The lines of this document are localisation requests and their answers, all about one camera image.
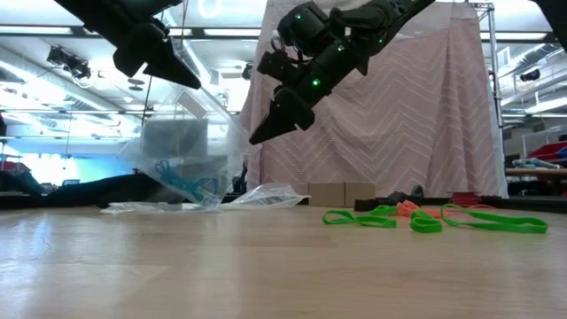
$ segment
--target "fabric backdrop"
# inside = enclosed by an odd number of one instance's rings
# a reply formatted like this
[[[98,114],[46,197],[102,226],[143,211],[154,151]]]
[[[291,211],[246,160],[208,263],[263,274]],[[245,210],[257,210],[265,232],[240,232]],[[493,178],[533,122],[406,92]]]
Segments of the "fabric backdrop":
[[[301,2],[268,1],[255,64],[271,50],[277,22]],[[366,1],[315,2],[329,12]],[[254,72],[241,114],[250,132],[277,84]],[[488,88],[474,9],[435,3],[371,58],[368,76],[352,71],[315,107],[309,130],[270,140],[250,156],[248,183],[290,183],[300,193],[309,183],[346,181],[375,183],[377,196],[416,184],[428,197],[505,195]]]

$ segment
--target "plastic bag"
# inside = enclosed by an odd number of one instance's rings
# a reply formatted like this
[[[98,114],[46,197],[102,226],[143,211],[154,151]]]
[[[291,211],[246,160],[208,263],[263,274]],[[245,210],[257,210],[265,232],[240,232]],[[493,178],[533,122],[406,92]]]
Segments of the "plastic bag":
[[[296,193],[291,185],[268,183],[246,192],[232,203],[221,204],[217,207],[204,207],[195,204],[165,204],[165,203],[112,203],[110,207],[101,210],[104,214],[126,212],[139,213],[188,213],[188,212],[220,212],[238,209],[278,209],[296,206],[304,198]]]
[[[253,151],[248,133],[205,89],[181,89],[120,157],[195,204],[217,207]]]

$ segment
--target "cardboard box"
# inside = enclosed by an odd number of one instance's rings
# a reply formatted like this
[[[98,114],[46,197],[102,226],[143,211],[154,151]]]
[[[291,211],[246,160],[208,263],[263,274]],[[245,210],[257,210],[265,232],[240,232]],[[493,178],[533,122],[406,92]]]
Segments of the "cardboard box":
[[[320,207],[354,207],[356,199],[376,198],[373,183],[310,183],[309,205]]]

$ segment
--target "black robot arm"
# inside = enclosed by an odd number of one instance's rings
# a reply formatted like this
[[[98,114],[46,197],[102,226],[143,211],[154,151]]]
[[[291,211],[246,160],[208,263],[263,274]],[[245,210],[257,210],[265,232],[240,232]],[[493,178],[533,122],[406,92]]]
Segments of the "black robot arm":
[[[291,10],[277,27],[281,38],[272,40],[274,52],[265,52],[257,68],[282,84],[250,142],[267,141],[295,130],[296,125],[308,129],[315,121],[312,108],[355,68],[366,75],[369,58],[433,2],[372,0],[349,11],[333,8],[330,16],[313,2]],[[299,58],[290,58],[284,46],[293,46]],[[303,56],[311,59],[304,61]]]

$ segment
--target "blue cable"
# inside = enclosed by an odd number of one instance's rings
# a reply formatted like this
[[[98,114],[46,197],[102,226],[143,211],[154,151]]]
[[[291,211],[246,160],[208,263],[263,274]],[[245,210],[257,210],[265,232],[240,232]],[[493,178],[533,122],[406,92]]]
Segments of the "blue cable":
[[[218,195],[219,193],[219,183],[216,178],[199,178],[195,181],[183,178],[171,168],[169,161],[166,159],[160,160],[159,163],[156,164],[155,168],[156,171],[161,175],[161,181],[163,183],[171,185],[178,190],[189,193],[198,202],[203,202],[205,200],[203,191],[211,192],[206,187],[208,185],[213,185],[214,195]]]

